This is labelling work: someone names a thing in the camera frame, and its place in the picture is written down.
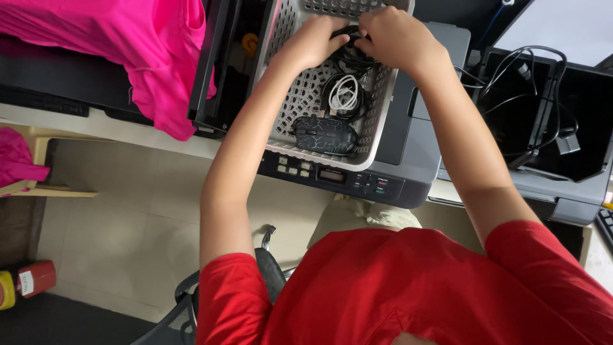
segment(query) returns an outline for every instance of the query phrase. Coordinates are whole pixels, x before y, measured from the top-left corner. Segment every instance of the gray plastic basket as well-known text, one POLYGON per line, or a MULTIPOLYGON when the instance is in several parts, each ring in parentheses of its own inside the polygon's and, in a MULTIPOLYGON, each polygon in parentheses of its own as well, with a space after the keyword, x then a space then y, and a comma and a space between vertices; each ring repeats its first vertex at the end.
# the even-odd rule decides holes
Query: gray plastic basket
MULTIPOLYGON (((357 24, 360 14, 373 9, 393 5, 413 14, 414 0, 274 0, 265 34, 260 37, 261 48, 256 57, 254 84, 262 77, 270 58, 283 46, 311 14, 326 14, 350 20, 357 24)), ((303 71, 287 93, 276 123, 270 133, 267 150, 325 165, 361 171, 375 160, 375 154, 383 124, 392 99, 397 69, 381 64, 375 66, 360 83, 373 95, 373 105, 368 114, 355 122, 353 127, 360 133, 360 144, 350 157, 326 155, 296 147, 295 137, 289 134, 293 121, 300 116, 314 116, 321 103, 321 85, 332 74, 337 73, 333 64, 325 61, 316 68, 303 71)))

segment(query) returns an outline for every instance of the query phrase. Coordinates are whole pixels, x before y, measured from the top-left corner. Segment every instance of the black mouse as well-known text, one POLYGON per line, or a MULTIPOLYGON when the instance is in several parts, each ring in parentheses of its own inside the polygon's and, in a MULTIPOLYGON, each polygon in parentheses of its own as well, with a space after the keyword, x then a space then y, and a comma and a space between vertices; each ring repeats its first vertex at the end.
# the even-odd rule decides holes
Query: black mouse
POLYGON ((332 118, 301 116, 292 126, 296 146, 303 150, 332 155, 350 155, 357 150, 359 137, 348 123, 332 118))

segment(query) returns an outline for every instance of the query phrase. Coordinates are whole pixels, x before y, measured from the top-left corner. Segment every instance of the pink fabric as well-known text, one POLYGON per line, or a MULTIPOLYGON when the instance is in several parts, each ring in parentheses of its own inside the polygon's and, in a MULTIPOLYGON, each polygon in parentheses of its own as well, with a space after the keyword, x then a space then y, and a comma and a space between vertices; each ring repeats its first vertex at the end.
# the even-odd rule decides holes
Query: pink fabric
POLYGON ((21 180, 44 181, 48 173, 48 167, 32 164, 21 134, 8 127, 0 128, 0 188, 21 180))
MULTIPOLYGON (((201 0, 0 0, 0 33, 122 64, 133 102, 181 141, 196 130, 186 116, 205 29, 201 0)), ((211 76, 207 99, 216 92, 211 76)))

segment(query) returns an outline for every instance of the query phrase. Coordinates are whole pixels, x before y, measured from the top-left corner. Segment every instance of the person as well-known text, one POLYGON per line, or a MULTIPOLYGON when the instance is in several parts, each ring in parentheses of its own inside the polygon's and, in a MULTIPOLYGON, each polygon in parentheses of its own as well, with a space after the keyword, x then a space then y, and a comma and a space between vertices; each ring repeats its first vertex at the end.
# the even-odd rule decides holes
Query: person
POLYGON ((348 22, 312 15, 270 60, 202 188, 202 344, 613 344, 613 297, 515 189, 446 49, 406 12, 362 14, 355 46, 417 83, 443 161, 486 255, 436 230, 334 231, 271 305, 247 196, 295 77, 345 44, 348 22))

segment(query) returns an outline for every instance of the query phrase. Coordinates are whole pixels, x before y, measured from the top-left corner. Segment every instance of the blue cable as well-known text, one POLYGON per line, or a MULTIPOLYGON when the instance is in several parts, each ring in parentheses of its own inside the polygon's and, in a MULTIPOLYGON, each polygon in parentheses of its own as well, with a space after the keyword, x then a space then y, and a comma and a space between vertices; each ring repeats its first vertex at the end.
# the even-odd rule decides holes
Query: blue cable
POLYGON ((490 29, 492 28, 492 25, 494 24, 494 21, 496 20, 496 17, 500 14, 500 12, 502 12, 502 9, 504 7, 505 7, 504 4, 500 5, 500 8, 498 9, 498 11, 496 11, 496 14, 490 20, 490 23, 487 25, 487 28, 485 29, 485 32, 483 32, 483 35, 481 36, 481 38, 479 39, 479 42, 477 42, 475 47, 479 48, 481 46, 481 42, 485 38, 485 35, 487 35, 487 33, 490 31, 490 29))

